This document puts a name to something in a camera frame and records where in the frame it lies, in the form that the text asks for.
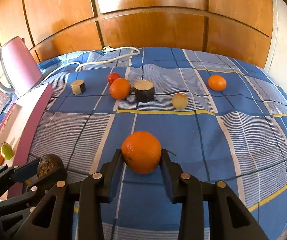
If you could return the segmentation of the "beige round fruit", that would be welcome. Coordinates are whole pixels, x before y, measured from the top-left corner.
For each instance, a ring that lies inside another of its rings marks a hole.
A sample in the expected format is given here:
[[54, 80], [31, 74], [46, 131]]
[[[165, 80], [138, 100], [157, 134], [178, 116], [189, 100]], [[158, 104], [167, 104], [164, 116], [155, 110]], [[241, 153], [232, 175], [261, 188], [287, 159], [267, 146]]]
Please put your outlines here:
[[175, 94], [172, 98], [172, 105], [177, 110], [183, 110], [188, 106], [188, 98], [184, 93]]

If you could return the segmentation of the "wooden wardrobe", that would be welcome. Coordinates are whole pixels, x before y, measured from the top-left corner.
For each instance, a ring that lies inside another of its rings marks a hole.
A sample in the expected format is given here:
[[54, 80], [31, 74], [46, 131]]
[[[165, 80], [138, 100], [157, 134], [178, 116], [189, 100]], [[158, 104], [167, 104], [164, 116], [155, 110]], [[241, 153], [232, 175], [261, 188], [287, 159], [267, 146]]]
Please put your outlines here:
[[172, 47], [264, 67], [272, 0], [0, 0], [0, 47], [19, 36], [36, 62], [78, 50]]

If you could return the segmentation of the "dark wrinkled passion fruit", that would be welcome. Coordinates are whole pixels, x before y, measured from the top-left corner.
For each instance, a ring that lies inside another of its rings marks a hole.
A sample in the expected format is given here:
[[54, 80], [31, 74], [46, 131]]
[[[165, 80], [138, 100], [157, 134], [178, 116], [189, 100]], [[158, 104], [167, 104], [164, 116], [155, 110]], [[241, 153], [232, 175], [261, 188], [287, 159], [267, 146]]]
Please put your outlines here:
[[62, 159], [55, 154], [46, 154], [43, 155], [37, 167], [37, 177], [42, 178], [50, 173], [53, 169], [63, 167]]

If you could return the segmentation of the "small orange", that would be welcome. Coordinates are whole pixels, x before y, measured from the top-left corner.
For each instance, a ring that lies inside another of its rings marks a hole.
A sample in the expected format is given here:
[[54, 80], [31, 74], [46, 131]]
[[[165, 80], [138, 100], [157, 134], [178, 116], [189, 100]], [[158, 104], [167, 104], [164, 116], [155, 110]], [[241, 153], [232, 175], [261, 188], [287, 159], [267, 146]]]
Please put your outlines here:
[[208, 87], [216, 92], [221, 92], [226, 89], [227, 82], [222, 76], [212, 75], [208, 79]]

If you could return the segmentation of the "large dark eggplant chunk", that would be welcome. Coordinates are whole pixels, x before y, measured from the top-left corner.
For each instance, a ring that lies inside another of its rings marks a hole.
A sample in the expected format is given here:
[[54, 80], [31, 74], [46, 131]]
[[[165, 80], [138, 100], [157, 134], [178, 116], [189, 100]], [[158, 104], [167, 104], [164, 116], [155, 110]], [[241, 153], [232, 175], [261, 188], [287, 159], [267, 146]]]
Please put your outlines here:
[[148, 103], [154, 99], [154, 83], [149, 80], [139, 80], [133, 85], [135, 97], [138, 102]]

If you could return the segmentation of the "red tomato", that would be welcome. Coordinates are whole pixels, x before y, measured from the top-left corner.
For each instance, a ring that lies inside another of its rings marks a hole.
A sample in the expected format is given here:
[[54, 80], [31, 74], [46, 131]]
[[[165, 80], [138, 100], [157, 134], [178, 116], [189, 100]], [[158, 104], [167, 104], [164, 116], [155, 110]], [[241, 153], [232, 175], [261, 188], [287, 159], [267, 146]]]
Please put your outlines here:
[[108, 75], [108, 83], [111, 85], [118, 78], [120, 78], [120, 74], [118, 74], [118, 73], [110, 73]]

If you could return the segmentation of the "small eggplant chunk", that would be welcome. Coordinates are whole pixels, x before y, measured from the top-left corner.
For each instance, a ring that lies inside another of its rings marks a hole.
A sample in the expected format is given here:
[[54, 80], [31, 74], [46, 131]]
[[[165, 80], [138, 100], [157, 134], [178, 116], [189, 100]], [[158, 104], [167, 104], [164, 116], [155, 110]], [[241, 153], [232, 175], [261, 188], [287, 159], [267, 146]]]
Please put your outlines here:
[[83, 80], [76, 80], [71, 83], [71, 90], [74, 95], [83, 94], [86, 90]]

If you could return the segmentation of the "pink electric kettle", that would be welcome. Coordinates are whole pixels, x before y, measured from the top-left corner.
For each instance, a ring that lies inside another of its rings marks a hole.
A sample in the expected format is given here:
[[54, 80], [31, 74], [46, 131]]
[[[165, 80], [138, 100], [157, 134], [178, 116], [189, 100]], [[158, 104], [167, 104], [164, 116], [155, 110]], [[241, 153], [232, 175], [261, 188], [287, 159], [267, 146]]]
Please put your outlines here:
[[22, 97], [43, 79], [43, 74], [26, 47], [24, 39], [18, 36], [0, 48], [0, 63], [9, 83], [9, 87], [6, 87], [0, 81], [0, 91], [3, 93], [14, 93], [17, 97]]

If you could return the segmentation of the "blue plaid tablecloth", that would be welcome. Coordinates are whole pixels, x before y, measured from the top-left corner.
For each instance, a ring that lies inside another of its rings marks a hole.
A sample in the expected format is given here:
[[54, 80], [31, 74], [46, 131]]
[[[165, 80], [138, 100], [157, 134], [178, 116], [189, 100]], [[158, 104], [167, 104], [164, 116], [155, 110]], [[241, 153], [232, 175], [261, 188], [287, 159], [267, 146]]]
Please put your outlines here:
[[[27, 163], [58, 155], [67, 171], [59, 186], [99, 172], [127, 137], [144, 131], [184, 172], [226, 182], [267, 239], [287, 229], [287, 96], [263, 69], [201, 51], [130, 47], [69, 53], [37, 66], [43, 79], [32, 90], [49, 83], [53, 94]], [[129, 81], [125, 99], [110, 95], [110, 73]], [[208, 87], [212, 75], [225, 78], [225, 90]], [[84, 81], [83, 94], [72, 93], [76, 80]], [[139, 80], [154, 83], [152, 101], [136, 100]], [[188, 98], [183, 110], [172, 105], [178, 93]], [[123, 162], [116, 196], [101, 204], [103, 239], [179, 239], [181, 211], [159, 165], [138, 174]]]

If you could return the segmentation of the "pink rimmed white tray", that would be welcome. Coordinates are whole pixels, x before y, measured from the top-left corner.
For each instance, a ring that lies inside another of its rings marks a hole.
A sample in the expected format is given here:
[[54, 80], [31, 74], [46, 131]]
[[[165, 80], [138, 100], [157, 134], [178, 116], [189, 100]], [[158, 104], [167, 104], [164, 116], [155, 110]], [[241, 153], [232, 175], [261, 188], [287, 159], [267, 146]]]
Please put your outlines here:
[[46, 83], [12, 104], [0, 125], [0, 150], [2, 143], [6, 142], [14, 152], [12, 159], [3, 162], [5, 165], [27, 163], [32, 140], [52, 94], [53, 88]]

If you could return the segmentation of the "large orange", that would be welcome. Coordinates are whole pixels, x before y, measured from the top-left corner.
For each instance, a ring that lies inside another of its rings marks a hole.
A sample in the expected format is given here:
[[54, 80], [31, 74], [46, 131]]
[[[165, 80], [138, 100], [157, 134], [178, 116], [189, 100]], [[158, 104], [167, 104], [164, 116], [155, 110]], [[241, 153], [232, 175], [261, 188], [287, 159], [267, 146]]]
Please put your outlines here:
[[138, 174], [150, 174], [159, 165], [162, 147], [151, 133], [138, 131], [125, 139], [121, 146], [124, 162]]

